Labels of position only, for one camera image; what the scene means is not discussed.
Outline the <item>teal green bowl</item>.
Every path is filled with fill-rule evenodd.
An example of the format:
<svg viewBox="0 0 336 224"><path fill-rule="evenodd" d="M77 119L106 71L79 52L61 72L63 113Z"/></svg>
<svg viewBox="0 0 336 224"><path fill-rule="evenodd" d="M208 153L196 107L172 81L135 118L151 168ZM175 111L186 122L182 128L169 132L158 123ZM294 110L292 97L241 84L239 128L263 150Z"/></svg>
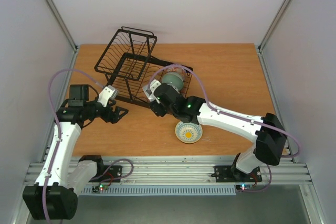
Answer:
<svg viewBox="0 0 336 224"><path fill-rule="evenodd" d="M168 72L162 77L162 83L174 86L178 91L183 89L183 82L182 76L176 72Z"/></svg>

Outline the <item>blue orange patterned bowl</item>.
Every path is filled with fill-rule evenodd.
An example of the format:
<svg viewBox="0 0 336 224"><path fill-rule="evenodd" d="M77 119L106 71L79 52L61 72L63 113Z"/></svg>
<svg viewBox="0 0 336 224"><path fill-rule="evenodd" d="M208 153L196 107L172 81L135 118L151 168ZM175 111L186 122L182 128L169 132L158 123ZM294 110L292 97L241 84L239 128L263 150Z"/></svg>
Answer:
<svg viewBox="0 0 336 224"><path fill-rule="evenodd" d="M181 68L181 67L178 67L178 66L172 66L172 67L169 67L165 70L166 73L177 73L179 74L180 76L185 76L186 74L186 70Z"/></svg>

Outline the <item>black wire dish rack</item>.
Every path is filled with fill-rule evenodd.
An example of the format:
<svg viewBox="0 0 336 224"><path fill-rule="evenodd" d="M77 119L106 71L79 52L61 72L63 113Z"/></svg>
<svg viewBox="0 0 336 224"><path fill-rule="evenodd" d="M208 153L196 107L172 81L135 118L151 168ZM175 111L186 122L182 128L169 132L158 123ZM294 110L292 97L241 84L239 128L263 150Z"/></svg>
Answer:
<svg viewBox="0 0 336 224"><path fill-rule="evenodd" d="M143 29L122 26L115 32L94 69L119 91L117 100L149 107L142 87L157 70L172 64L152 55L157 40Z"/></svg>

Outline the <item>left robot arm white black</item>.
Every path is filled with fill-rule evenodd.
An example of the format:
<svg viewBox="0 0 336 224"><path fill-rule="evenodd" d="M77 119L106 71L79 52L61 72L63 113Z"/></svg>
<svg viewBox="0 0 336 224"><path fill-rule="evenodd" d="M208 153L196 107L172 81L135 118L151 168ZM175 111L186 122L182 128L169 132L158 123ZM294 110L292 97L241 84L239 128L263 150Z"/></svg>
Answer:
<svg viewBox="0 0 336 224"><path fill-rule="evenodd" d="M23 200L35 220L70 220L74 217L80 192L90 181L100 181L108 168L100 155L85 155L69 172L75 144L85 123L100 118L115 124L128 110L116 106L118 94L113 86L105 86L89 99L88 84L70 86L67 98L56 112L54 137L44 166L33 185L26 186Z"/></svg>

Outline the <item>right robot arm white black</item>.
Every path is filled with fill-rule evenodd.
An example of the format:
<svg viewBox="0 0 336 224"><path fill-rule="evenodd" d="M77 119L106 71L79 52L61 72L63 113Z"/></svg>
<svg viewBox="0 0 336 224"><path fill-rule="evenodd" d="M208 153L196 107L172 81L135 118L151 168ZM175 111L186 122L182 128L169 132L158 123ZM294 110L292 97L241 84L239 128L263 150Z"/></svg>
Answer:
<svg viewBox="0 0 336 224"><path fill-rule="evenodd" d="M171 85L158 81L153 81L143 91L156 116L171 114L183 123L216 127L252 142L252 147L238 153L231 165L230 171L236 180L245 179L260 165L279 165L287 138L274 114L241 114L218 107L200 97L185 98Z"/></svg>

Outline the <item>yellow blue patterned bowl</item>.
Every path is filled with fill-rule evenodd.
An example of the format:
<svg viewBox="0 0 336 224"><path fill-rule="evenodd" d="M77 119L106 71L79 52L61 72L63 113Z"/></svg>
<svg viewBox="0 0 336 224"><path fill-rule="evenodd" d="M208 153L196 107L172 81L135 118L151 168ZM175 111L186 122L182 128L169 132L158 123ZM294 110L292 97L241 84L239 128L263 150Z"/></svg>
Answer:
<svg viewBox="0 0 336 224"><path fill-rule="evenodd" d="M194 123L178 122L175 127L175 135L185 144L194 144L202 138L203 129Z"/></svg>

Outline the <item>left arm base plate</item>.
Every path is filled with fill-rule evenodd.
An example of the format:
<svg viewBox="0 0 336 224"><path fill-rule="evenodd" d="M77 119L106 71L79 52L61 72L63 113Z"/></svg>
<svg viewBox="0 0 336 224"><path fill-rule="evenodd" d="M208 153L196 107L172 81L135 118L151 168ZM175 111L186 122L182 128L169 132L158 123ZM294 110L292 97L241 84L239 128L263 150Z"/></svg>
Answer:
<svg viewBox="0 0 336 224"><path fill-rule="evenodd" d="M89 181L91 183L98 182L112 182L117 183L120 182L122 176L122 166L121 165L113 165L107 171L108 165L105 165L103 168L98 169L98 172L92 179Z"/></svg>

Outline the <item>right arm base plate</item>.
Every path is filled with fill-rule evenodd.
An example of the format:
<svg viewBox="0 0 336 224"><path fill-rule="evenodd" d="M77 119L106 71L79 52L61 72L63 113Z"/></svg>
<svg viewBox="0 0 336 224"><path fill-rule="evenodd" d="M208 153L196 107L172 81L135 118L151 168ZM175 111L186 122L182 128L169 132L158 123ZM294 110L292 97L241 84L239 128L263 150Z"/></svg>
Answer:
<svg viewBox="0 0 336 224"><path fill-rule="evenodd" d="M217 183L262 182L260 167L253 169L249 174L245 174L240 171L233 173L229 165L218 165L214 166L214 173L211 174L211 177L215 178Z"/></svg>

